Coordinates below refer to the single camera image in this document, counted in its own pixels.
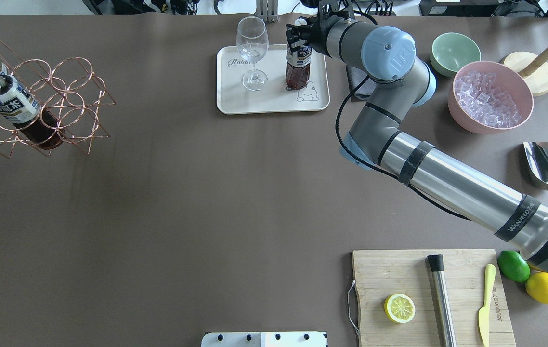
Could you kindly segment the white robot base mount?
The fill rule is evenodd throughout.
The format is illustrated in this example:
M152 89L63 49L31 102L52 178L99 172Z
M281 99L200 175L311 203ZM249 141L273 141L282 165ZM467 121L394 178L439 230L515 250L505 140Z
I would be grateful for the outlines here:
M261 331L210 332L201 340L202 347L327 347L326 332Z

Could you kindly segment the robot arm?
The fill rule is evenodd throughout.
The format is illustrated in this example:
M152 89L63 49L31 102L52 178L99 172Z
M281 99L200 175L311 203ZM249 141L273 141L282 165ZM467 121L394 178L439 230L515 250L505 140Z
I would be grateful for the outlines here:
M376 82L348 134L341 136L336 128L350 161L392 176L489 228L548 272L548 207L400 130L410 108L428 101L436 89L411 35L338 11L287 24L286 36L292 50L310 46Z

